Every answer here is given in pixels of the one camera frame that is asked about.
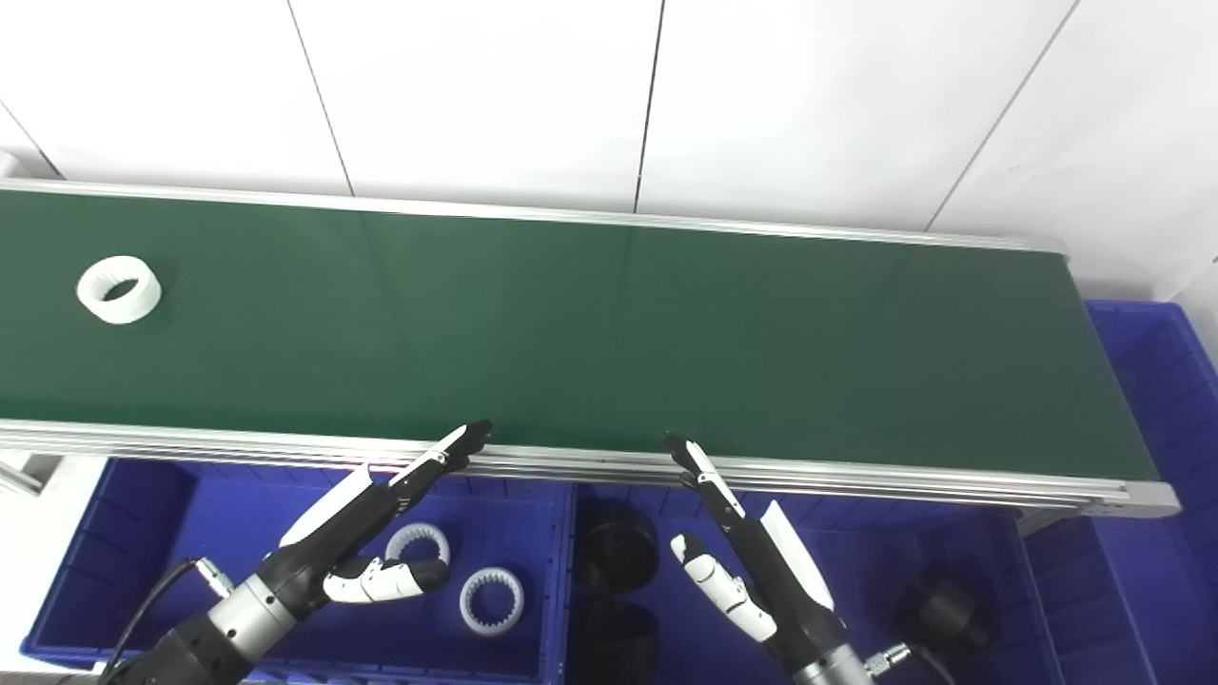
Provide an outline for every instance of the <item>aluminum rail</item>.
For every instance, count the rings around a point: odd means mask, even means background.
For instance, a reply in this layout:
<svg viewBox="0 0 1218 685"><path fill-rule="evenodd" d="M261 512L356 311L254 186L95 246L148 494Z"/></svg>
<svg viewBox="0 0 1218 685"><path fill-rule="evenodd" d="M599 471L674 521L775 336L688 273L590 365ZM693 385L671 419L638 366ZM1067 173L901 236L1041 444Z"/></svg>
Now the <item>aluminum rail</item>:
<svg viewBox="0 0 1218 685"><path fill-rule="evenodd" d="M35 453L374 470L404 466L428 441L0 419L0 445ZM734 488L767 492L853 495L970 505L1161 517L1179 511L1163 483L1010 472L870 466L715 456ZM465 472L474 477L560 479L630 485L677 484L666 453L488 445Z"/></svg>

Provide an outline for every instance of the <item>black cable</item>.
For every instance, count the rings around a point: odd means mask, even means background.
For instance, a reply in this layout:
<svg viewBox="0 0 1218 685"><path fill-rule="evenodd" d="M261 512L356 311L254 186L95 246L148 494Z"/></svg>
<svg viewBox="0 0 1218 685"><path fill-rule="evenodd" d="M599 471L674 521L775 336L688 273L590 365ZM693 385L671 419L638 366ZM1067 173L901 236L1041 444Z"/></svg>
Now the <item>black cable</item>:
<svg viewBox="0 0 1218 685"><path fill-rule="evenodd" d="M135 633L135 626L139 625L144 614L152 608L152 605L161 598L161 595L164 595L166 590L177 583L179 578L190 573L190 569L195 568L196 563L199 563L199 559L183 559L173 564L169 570L164 572L161 580L157 580L156 585L149 590L147 596L145 596L144 601L140 602L140 607L135 609L135 613L132 614L132 619L127 622L127 628L123 629L123 634L119 635L118 644L114 645L114 651L110 655L110 661L106 662L106 668L101 669L100 680L105 680L106 676L110 675L110 672L114 670L114 667L118 665L118 659L123 656L127 641L132 639L132 634Z"/></svg>

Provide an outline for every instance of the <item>green conveyor belt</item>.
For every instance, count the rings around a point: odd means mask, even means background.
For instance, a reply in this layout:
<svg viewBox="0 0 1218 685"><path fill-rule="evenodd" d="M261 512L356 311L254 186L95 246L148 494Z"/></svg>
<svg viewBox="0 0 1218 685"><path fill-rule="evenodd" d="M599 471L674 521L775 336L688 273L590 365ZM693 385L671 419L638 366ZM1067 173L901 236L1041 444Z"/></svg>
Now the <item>green conveyor belt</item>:
<svg viewBox="0 0 1218 685"><path fill-rule="evenodd" d="M24 191L0 417L1156 477L1060 255Z"/></svg>

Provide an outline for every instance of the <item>white internal gear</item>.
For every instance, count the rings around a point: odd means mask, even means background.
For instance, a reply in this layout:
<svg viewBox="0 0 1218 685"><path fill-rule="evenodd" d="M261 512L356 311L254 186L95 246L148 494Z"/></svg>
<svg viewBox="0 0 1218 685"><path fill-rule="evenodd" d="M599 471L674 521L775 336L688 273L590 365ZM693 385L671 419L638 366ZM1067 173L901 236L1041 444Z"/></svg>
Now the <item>white internal gear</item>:
<svg viewBox="0 0 1218 685"><path fill-rule="evenodd" d="M503 618L496 623L482 623L474 617L474 609L471 607L474 600L474 592L479 587L487 585L490 583L501 583L512 590L512 611L508 612L507 618ZM465 619L465 625L470 630L477 633L484 637L497 637L503 635L512 626L520 620L520 614L524 613L525 608L525 591L520 585L520 580L512 572L505 568L490 567L469 577L465 585L460 589L460 617Z"/></svg>
<svg viewBox="0 0 1218 685"><path fill-rule="evenodd" d="M395 533L389 539L389 545L385 546L385 558L401 561L402 550L407 545L424 539L436 544L436 547L440 548L440 561L447 564L451 555L448 539L445 538L445 534L438 528L430 523L412 523Z"/></svg>

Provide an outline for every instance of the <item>black fingertip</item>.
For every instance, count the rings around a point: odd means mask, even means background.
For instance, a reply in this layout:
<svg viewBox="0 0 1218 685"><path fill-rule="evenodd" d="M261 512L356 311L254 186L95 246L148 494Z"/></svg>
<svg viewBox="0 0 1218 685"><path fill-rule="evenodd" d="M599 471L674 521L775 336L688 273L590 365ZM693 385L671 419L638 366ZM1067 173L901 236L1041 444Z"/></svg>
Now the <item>black fingertip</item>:
<svg viewBox="0 0 1218 685"><path fill-rule="evenodd" d="M672 453L672 461L677 462L681 468L698 473L700 470L698 464L694 463L693 456L689 455L689 439L680 433L665 433L664 445L667 446L669 452Z"/></svg>
<svg viewBox="0 0 1218 685"><path fill-rule="evenodd" d="M453 473L454 470L460 470L469 466L468 455L448 455L448 461L445 463L445 473Z"/></svg>
<svg viewBox="0 0 1218 685"><path fill-rule="evenodd" d="M706 548L706 545L702 541L702 539L693 533L682 533L681 538L683 538L686 542L685 558L681 559L682 564L687 564L703 555L710 553L710 550Z"/></svg>
<svg viewBox="0 0 1218 685"><path fill-rule="evenodd" d="M681 435L680 433L674 433L670 430L664 434L664 444L667 445L669 450L674 452L678 451L685 452L686 451L685 444L688 441L689 439L686 438L685 435Z"/></svg>
<svg viewBox="0 0 1218 685"><path fill-rule="evenodd" d="M486 446L486 439L491 436L491 419L484 418L482 421L475 421L473 423L465 424L465 433L457 439L456 442L448 446L447 452L449 455L460 455L468 457L469 455L477 453Z"/></svg>
<svg viewBox="0 0 1218 685"><path fill-rule="evenodd" d="M409 562L410 575L424 592L438 590L448 584L448 564L440 559Z"/></svg>
<svg viewBox="0 0 1218 685"><path fill-rule="evenodd" d="M486 439L491 435L491 419L484 418L482 421L475 421L474 423L465 424L465 435L462 438L469 439L470 441L477 439L482 444L486 444Z"/></svg>

